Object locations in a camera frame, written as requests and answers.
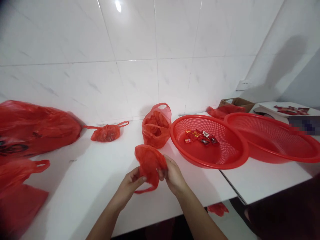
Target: red colander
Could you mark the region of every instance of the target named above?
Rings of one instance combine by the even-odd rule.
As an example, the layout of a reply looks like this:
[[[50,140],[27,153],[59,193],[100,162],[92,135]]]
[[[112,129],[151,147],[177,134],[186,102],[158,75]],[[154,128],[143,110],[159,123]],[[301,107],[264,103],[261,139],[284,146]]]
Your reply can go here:
[[[231,113],[224,121],[248,141],[250,157],[267,163],[320,161],[320,143],[309,135],[290,134],[289,125],[251,113]]]
[[[206,131],[214,135],[218,145],[205,146],[196,140],[185,143],[185,130]],[[187,115],[175,120],[170,137],[181,155],[192,164],[203,168],[232,169],[244,164],[249,156],[245,138],[225,122],[204,115]]]

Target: plastic bag handle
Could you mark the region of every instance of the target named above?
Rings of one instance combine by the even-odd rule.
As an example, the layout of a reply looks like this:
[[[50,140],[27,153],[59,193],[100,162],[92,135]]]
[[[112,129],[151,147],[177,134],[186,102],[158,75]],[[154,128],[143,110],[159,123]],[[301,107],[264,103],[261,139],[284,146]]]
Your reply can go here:
[[[154,106],[152,107],[152,109],[158,108],[158,107],[160,107],[161,105],[166,105],[167,107],[169,107],[169,105],[166,104],[166,103],[158,103],[158,104],[154,105]]]
[[[34,161],[34,163],[35,163],[35,165],[34,165],[34,168],[32,169],[33,173],[43,172],[44,170],[46,170],[50,166],[49,160]]]
[[[122,123],[118,123],[117,126],[120,128],[120,127],[124,127],[124,126],[127,126],[130,122],[129,121],[124,121]]]
[[[83,126],[83,128],[88,128],[88,129],[99,129],[99,128],[102,128],[102,127]]]

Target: small red bag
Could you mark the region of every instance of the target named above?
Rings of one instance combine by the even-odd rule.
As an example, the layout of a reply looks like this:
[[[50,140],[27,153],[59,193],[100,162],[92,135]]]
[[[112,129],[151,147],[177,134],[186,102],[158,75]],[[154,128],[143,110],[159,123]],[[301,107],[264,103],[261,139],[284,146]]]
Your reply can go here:
[[[221,120],[223,120],[224,117],[227,116],[229,113],[245,112],[245,111],[246,109],[244,107],[236,106],[233,104],[224,105],[224,106],[218,107],[217,109],[213,109],[212,107],[207,108],[207,113],[209,115]]]
[[[142,135],[144,144],[155,148],[162,148],[170,138],[171,109],[166,103],[159,103],[142,121]]]
[[[31,161],[21,159],[0,166],[0,199],[16,191],[30,177],[50,166],[49,160]]]
[[[167,162],[164,156],[154,147],[149,145],[138,145],[135,147],[134,155],[140,163],[140,177],[147,177],[147,183],[152,187],[145,190],[138,190],[134,193],[141,194],[156,190],[159,184],[159,175],[157,170],[167,170]]]
[[[0,164],[29,158],[75,142],[81,125],[68,113],[38,105],[0,104]]]
[[[120,128],[127,126],[128,124],[129,124],[129,121],[124,121],[117,125],[105,125],[103,127],[93,127],[93,126],[83,126],[83,127],[88,129],[96,129],[91,136],[92,141],[112,142],[120,137]]]
[[[217,214],[219,217],[222,217],[225,212],[229,213],[229,210],[222,202],[208,206],[208,211]]]
[[[28,229],[49,193],[22,184],[5,198],[0,199],[1,217],[6,239],[19,239]]]

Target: wall tile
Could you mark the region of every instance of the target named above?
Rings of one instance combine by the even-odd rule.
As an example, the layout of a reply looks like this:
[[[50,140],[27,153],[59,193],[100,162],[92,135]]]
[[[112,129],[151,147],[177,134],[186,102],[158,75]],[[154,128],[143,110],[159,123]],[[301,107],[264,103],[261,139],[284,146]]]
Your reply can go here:
[[[256,55],[283,0],[244,0],[238,9],[226,56]]]
[[[203,0],[195,57],[256,55],[283,0]]]
[[[166,102],[177,114],[185,110],[191,63],[191,58],[158,60],[159,102]]]
[[[1,7],[0,65],[114,60],[97,1],[16,0]]]
[[[86,124],[130,117],[115,62],[0,67],[0,95],[71,111]]]
[[[218,105],[244,80],[254,57],[194,58],[186,111]]]
[[[320,47],[320,2],[285,1],[261,54],[315,53]]]
[[[194,57],[224,56],[242,1],[202,0]]]
[[[201,0],[156,0],[158,58],[192,57]]]
[[[153,0],[104,0],[100,6],[116,60],[156,58]]]
[[[146,115],[158,101],[157,60],[117,62],[133,117]]]

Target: white table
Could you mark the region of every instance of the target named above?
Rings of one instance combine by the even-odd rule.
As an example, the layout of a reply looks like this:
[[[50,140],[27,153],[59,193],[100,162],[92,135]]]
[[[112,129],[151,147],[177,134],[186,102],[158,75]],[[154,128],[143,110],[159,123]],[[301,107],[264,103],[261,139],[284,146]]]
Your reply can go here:
[[[37,157],[49,159],[51,166],[31,175],[25,183],[49,191],[50,195],[22,239],[85,239],[124,175],[139,166],[134,148],[143,144],[141,123],[142,120],[130,122],[122,128],[120,138],[110,143],[92,142],[93,130],[84,130],[72,145]],[[190,164],[171,139],[160,152],[177,162],[203,206],[237,196],[219,170]],[[133,195],[118,218],[113,236],[180,214],[175,196],[165,182],[160,182],[153,192]]]
[[[209,116],[206,112],[199,114]],[[244,204],[256,202],[312,178],[297,162],[271,164],[251,157],[242,166],[221,172]]]

